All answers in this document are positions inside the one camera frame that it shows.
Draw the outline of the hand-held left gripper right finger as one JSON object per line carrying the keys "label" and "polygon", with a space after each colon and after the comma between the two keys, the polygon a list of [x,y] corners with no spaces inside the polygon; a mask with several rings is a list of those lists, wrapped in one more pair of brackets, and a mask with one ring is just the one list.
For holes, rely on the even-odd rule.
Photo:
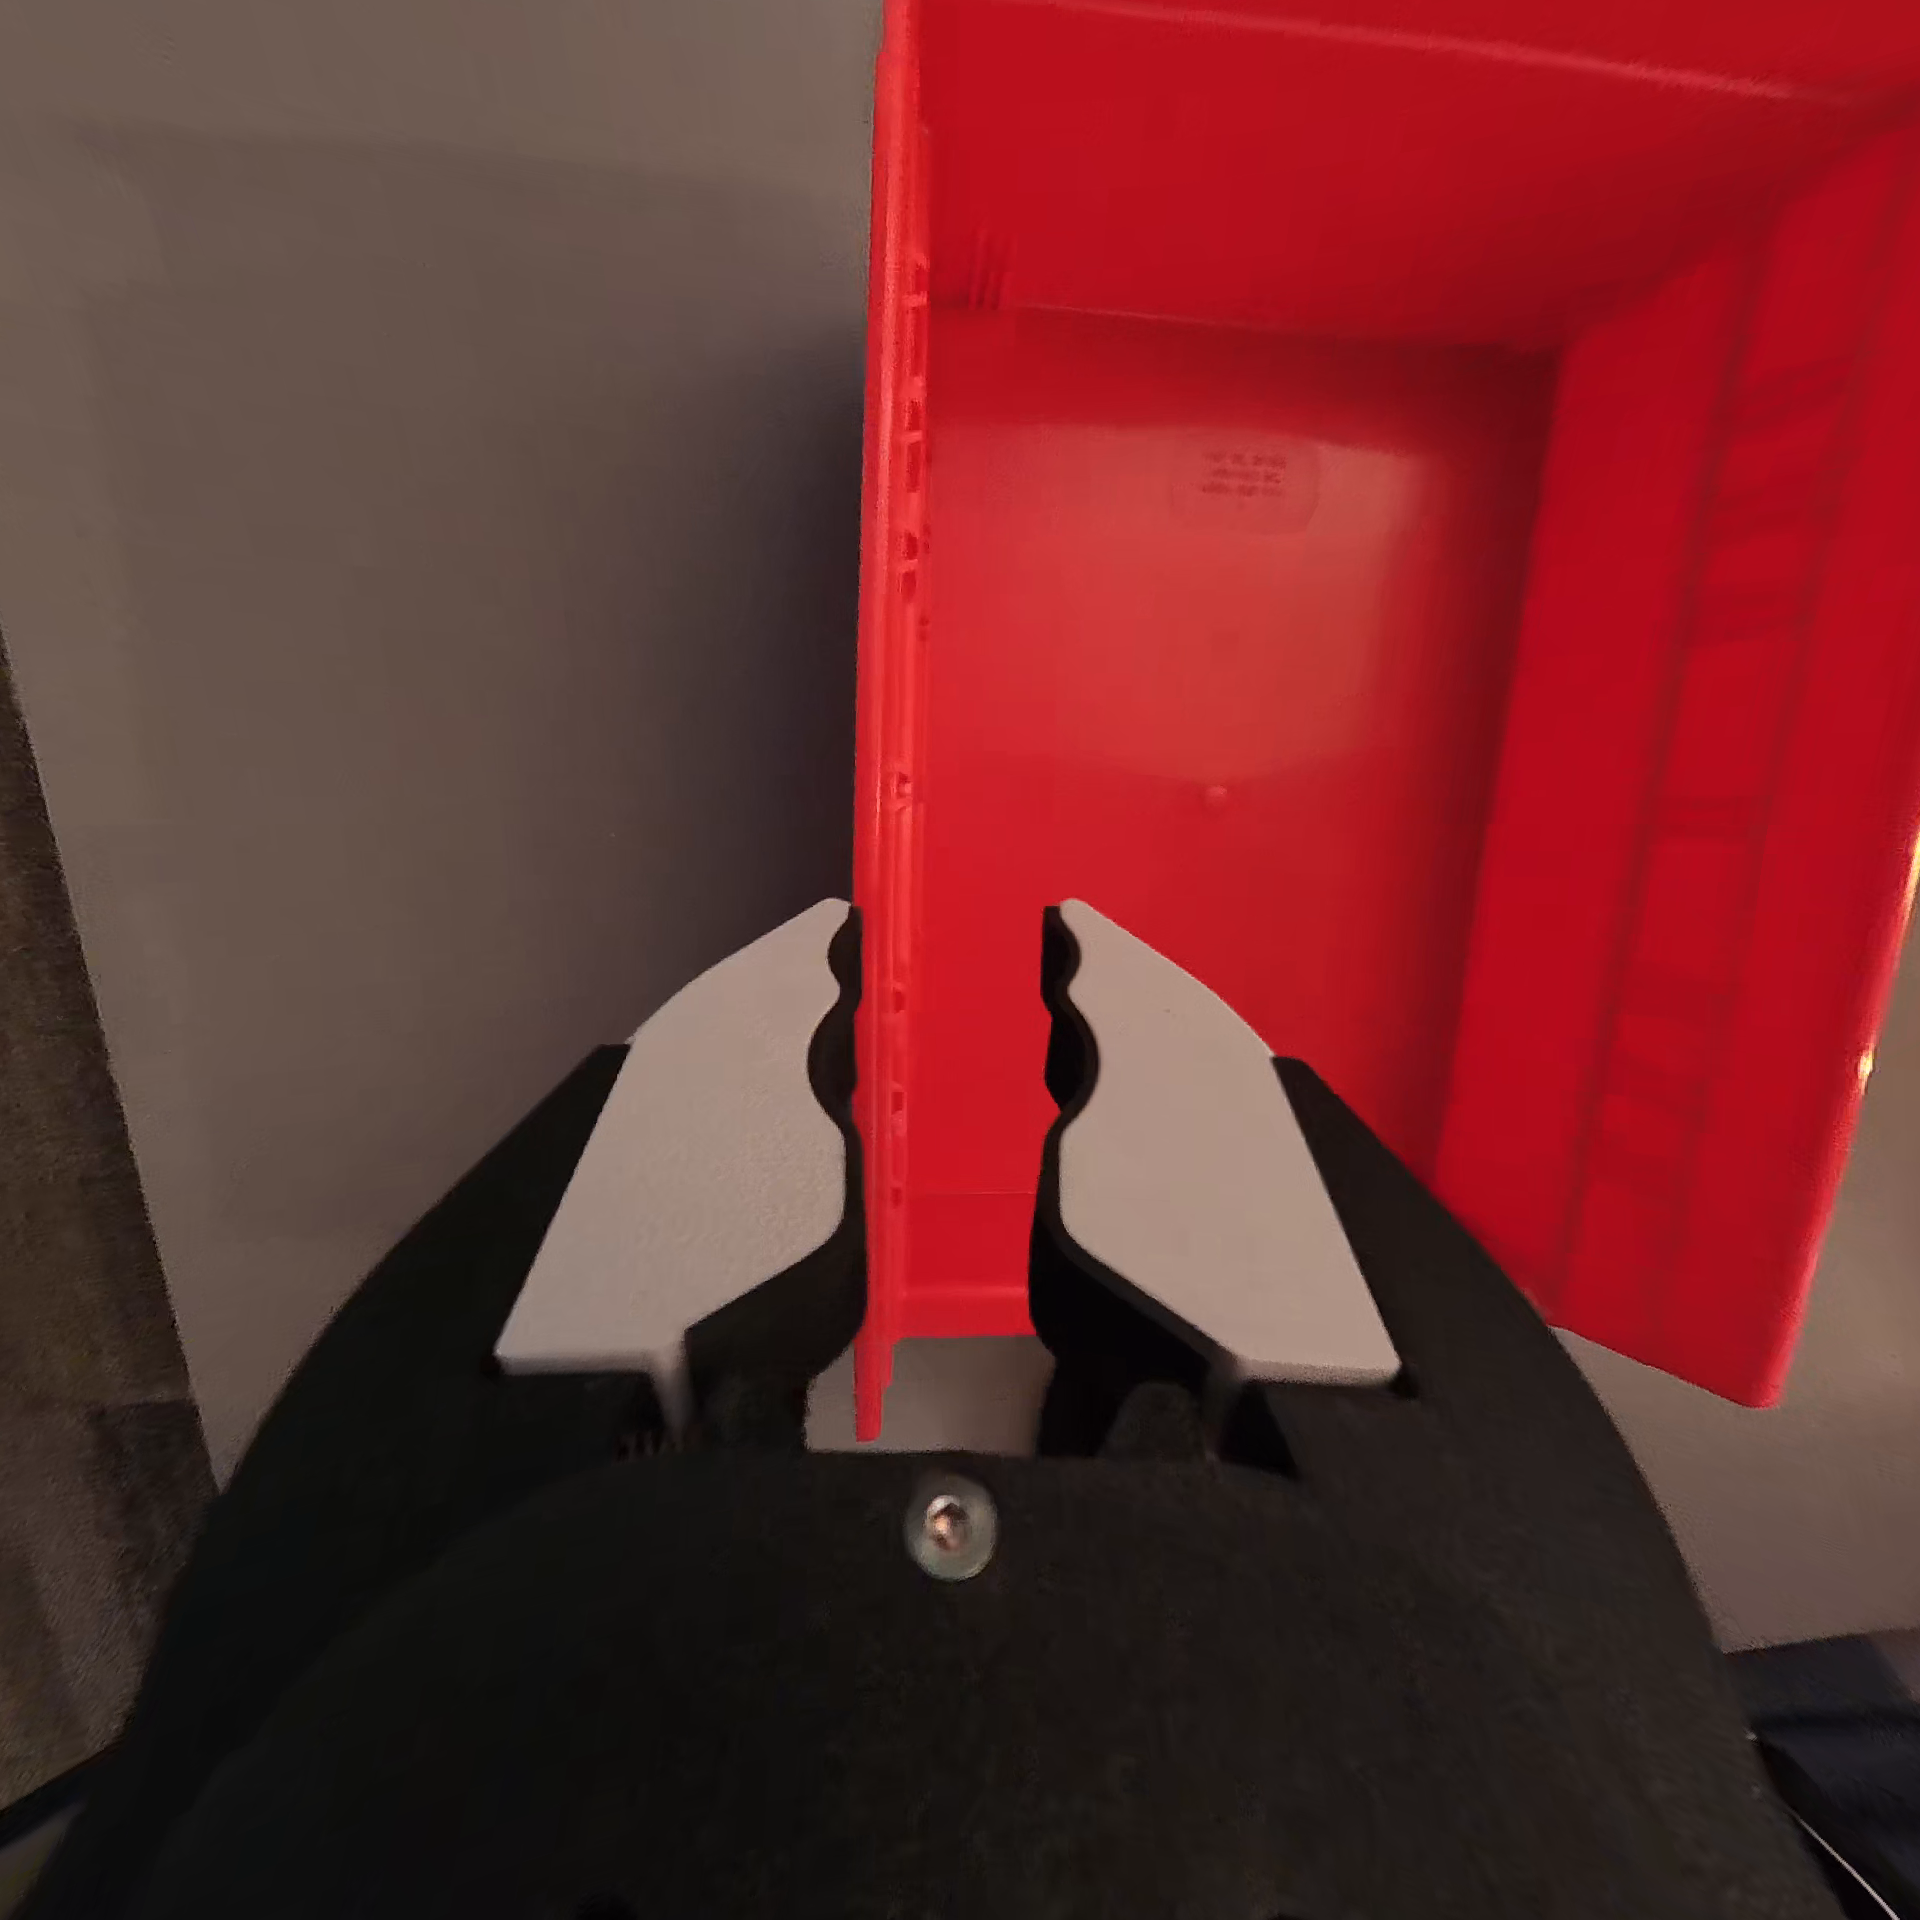
{"label": "hand-held left gripper right finger", "polygon": [[1259,1031],[1076,898],[1044,915],[1043,1001],[1057,1115],[1030,1317],[1047,1344],[1203,1391],[1389,1387],[1400,1355]]}

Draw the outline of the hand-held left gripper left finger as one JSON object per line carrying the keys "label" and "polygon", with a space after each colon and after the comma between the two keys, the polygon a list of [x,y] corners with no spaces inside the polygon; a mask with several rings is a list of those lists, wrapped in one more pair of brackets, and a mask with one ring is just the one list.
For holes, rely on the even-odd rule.
{"label": "hand-held left gripper left finger", "polygon": [[853,1014],[825,898],[633,1035],[493,1356],[510,1376],[808,1382],[866,1312]]}

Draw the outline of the red plastic bin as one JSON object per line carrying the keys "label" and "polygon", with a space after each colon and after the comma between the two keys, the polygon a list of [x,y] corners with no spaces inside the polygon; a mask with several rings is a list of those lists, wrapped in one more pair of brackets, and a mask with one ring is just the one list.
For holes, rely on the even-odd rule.
{"label": "red plastic bin", "polygon": [[1029,1333],[1044,908],[1779,1400],[1916,893],[1916,5],[885,5],[870,1311]]}

